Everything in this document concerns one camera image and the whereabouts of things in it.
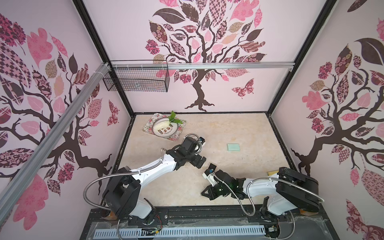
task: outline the beige table surface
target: beige table surface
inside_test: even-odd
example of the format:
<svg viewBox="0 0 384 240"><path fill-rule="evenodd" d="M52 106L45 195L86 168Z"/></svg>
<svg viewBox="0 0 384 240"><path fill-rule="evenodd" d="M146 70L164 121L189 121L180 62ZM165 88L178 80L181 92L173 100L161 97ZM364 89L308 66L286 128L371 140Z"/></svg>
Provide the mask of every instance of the beige table surface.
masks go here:
<svg viewBox="0 0 384 240"><path fill-rule="evenodd" d="M267 171L288 167L288 163L263 113L177 114L187 121L178 141L170 141L142 131L151 115L137 115L121 159L120 167L131 169L156 159L160 148L171 149L181 144L184 136L196 133L206 144L200 155L207 158L201 169L186 163L176 171L157 178L141 190L154 206L234 205L237 200L220 196L210 201L200 193L209 185L202 174L212 162L234 178L266 176ZM229 152L227 143L238 143L240 152ZM262 204L264 196L252 198Z"/></svg>

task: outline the aluminum rail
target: aluminum rail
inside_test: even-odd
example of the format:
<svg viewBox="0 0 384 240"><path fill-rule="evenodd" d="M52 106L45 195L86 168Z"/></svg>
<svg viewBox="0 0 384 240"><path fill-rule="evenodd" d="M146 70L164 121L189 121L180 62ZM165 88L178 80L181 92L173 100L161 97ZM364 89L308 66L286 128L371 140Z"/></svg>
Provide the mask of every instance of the aluminum rail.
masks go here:
<svg viewBox="0 0 384 240"><path fill-rule="evenodd" d="M57 145L63 133L67 130L80 108L86 102L92 91L95 89L100 80L109 71L108 65L101 64L92 74L81 92L76 96L74 101L65 110L64 114L55 123L49 134L36 147L31 158L26 161L16 176L1 192L0 195L0 225L5 221L9 212L13 209L17 200L21 197L24 190L33 180L41 165L46 161L48 155Z"/></svg>
<svg viewBox="0 0 384 240"><path fill-rule="evenodd" d="M259 63L169 63L169 70L179 69L231 69L231 68L293 68L293 62L259 62ZM112 64L113 68L153 68L167 67L167 64L135 63Z"/></svg>

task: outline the metal flexible hose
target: metal flexible hose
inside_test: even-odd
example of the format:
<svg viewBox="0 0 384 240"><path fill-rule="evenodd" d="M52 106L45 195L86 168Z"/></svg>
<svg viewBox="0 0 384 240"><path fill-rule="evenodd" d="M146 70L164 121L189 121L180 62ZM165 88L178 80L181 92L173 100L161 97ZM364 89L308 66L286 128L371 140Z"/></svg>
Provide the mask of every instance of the metal flexible hose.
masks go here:
<svg viewBox="0 0 384 240"><path fill-rule="evenodd" d="M144 169L144 170L141 170L141 171L138 171L138 172L127 172L127 173L115 173L115 174L111 174L111 175L106 175L106 176L103 176L103 177L99 177L98 179L95 179L93 180L92 182L90 182L84 189L84 192L83 192L83 198L84 200L89 204L89 205L92 205L94 207L98 207L98 208L101 208L101 209L105 209L105 210L108 210L110 211L111 208L109 207L106 207L106 206L103 206L103 205L100 205L100 204L96 204L94 202L91 202L88 197L87 197L87 191L88 189L95 183L97 183L98 181L100 180L103 180L103 179L106 179L106 178L110 178L110 177L115 177L115 176L127 176L127 175L136 175L136 174L141 174L143 172L146 172L146 171L149 171L151 169L154 169L155 167L157 167L158 165L160 165L163 160L164 160L164 153L163 153L163 150L166 151L164 148L160 149L161 151L161 159L160 161L153 167L149 167L147 169Z"/></svg>

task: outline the green sponge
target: green sponge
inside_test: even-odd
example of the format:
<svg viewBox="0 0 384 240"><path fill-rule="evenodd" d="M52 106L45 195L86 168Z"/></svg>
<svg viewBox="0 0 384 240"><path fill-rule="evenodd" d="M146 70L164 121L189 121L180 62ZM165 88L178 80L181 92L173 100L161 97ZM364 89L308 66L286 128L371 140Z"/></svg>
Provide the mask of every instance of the green sponge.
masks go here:
<svg viewBox="0 0 384 240"><path fill-rule="evenodd" d="M240 145L238 143L227 143L227 147L229 152L240 152Z"/></svg>

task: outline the vent grille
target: vent grille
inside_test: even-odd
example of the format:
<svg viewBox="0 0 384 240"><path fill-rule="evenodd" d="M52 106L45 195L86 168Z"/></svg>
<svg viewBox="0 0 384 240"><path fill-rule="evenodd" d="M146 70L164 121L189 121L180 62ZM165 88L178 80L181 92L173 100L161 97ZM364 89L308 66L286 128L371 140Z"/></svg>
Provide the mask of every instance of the vent grille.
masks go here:
<svg viewBox="0 0 384 240"><path fill-rule="evenodd" d="M148 238L141 228L119 229L122 238ZM210 226L210 227L164 227L156 237L207 237L207 236L244 236L265 235L263 225L249 226ZM118 239L116 229L97 229L93 239Z"/></svg>

